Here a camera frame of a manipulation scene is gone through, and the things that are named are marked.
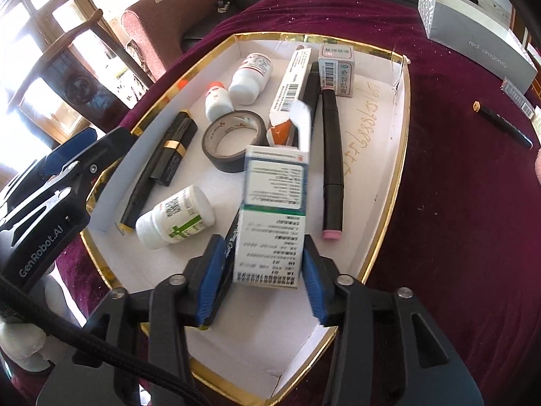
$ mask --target wooden chair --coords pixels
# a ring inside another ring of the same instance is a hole
[[[98,24],[102,16],[103,11],[98,9],[90,19],[61,35],[45,50],[10,100],[8,111],[20,106],[32,82],[42,78],[68,105],[103,132],[109,132],[117,126],[129,108],[103,86],[69,50],[74,39],[88,30],[94,32],[124,61],[143,85],[148,88],[153,81],[122,45]]]

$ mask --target green label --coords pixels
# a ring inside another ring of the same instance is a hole
[[[190,221],[188,221],[186,224],[184,224],[184,225],[182,225],[180,227],[173,226],[171,228],[172,232],[169,234],[169,236],[171,238],[174,238],[176,236],[181,236],[183,238],[187,238],[187,236],[185,234],[183,234],[182,232],[184,232],[186,229],[188,229],[189,227],[196,224],[199,220],[201,220],[201,215],[197,215],[196,217],[193,217]]]

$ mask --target blue gripper pad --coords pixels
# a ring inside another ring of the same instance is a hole
[[[57,175],[62,167],[74,158],[77,154],[83,152],[97,140],[97,133],[94,128],[86,128],[78,132],[68,141],[57,147],[45,158],[43,174],[46,176]]]
[[[320,256],[310,235],[305,235],[302,252],[302,278],[304,279],[312,314],[321,325],[331,326],[329,309],[334,301],[334,280],[339,275],[334,262]]]
[[[219,235],[213,235],[201,259],[207,259],[208,264],[199,283],[199,292],[197,294],[195,317],[199,325],[203,325],[205,319],[210,316],[214,305],[226,261],[226,243],[224,239]]]

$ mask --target gold-trimmed box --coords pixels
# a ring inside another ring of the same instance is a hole
[[[203,102],[206,88],[214,80],[229,84],[238,63],[247,54],[261,51],[270,55],[276,62],[266,93],[262,93],[260,99],[250,106],[267,120],[267,104],[274,99],[274,85],[276,88],[279,85],[288,62],[287,55],[295,50],[298,43],[312,45],[315,50],[322,43],[351,45],[355,51],[355,60],[359,63],[356,66],[358,70],[354,97],[339,99],[339,102],[345,102],[339,104],[346,176],[343,239],[331,245],[320,239],[321,211],[318,209],[317,198],[312,203],[311,232],[320,252],[332,257],[340,271],[357,275],[362,282],[366,281],[389,225],[404,165],[410,98],[407,58],[372,45],[340,38],[255,32],[229,37],[182,75],[132,130],[133,134],[140,136],[132,154],[128,154],[122,163],[106,170],[96,182],[87,202],[93,218],[81,236],[109,287],[122,285],[130,292],[152,288],[161,279],[182,271],[186,263],[183,256],[201,254],[204,250],[202,246],[210,234],[225,234],[233,218],[233,215],[229,218],[229,214],[236,211],[240,204],[235,201],[236,192],[231,193],[231,190],[234,191],[242,181],[242,173],[220,173],[198,154],[201,150],[196,141],[200,141],[202,132],[209,125]],[[354,107],[353,104],[346,104],[352,101],[355,102]],[[196,182],[204,190],[205,187],[209,189],[205,192],[216,207],[217,224],[205,235],[194,237],[193,245],[186,242],[162,249],[158,253],[145,251],[135,233],[124,232],[116,223],[138,172],[150,156],[152,144],[155,145],[159,140],[160,133],[163,134],[162,128],[167,127],[168,119],[179,109],[190,110],[199,132],[171,186],[156,187],[147,208],[152,208],[162,198],[182,189],[186,182]],[[319,111],[311,154],[314,172],[310,175],[315,184],[312,190],[309,189],[309,194],[316,196],[317,192],[314,191],[317,191],[318,179],[323,175],[320,169],[323,150],[321,143],[318,143],[322,134]],[[132,166],[130,169],[129,165],[134,163],[138,163],[139,167]],[[307,218],[310,219],[310,203]],[[162,255],[160,252],[165,250],[167,252]],[[345,259],[348,254],[352,256],[353,250],[353,257]],[[283,399],[302,380],[332,343],[336,330],[316,325],[317,322],[311,317],[303,285],[297,290],[252,287],[239,290],[238,287],[243,286],[233,286],[208,331],[188,329],[188,346],[193,356],[192,371],[205,385],[239,404],[270,406]],[[278,311],[282,319],[280,316],[272,319],[277,308],[273,304],[277,300],[280,300],[282,309],[288,307],[282,312]],[[298,334],[304,336],[293,338]],[[290,341],[293,339],[296,342],[291,346]],[[291,350],[296,347],[297,352],[292,353]],[[283,350],[289,353],[286,356],[289,363],[286,367],[279,367],[276,363],[285,361],[285,358],[280,360],[284,355],[279,355],[281,352],[283,354]]]

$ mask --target burgundy velvet tablecloth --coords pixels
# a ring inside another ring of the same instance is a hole
[[[526,117],[501,81],[429,41],[416,10],[382,0],[263,0],[218,26],[126,116],[131,128],[164,90],[232,33],[318,33],[370,43],[411,60],[409,141],[396,207],[369,286],[411,288],[448,335],[486,404],[518,393],[539,369],[541,187],[539,149],[527,151],[472,112],[475,100],[524,130]],[[107,288],[81,243],[59,257],[88,314]],[[286,399],[318,404],[329,356]],[[225,404],[216,400],[215,404]]]

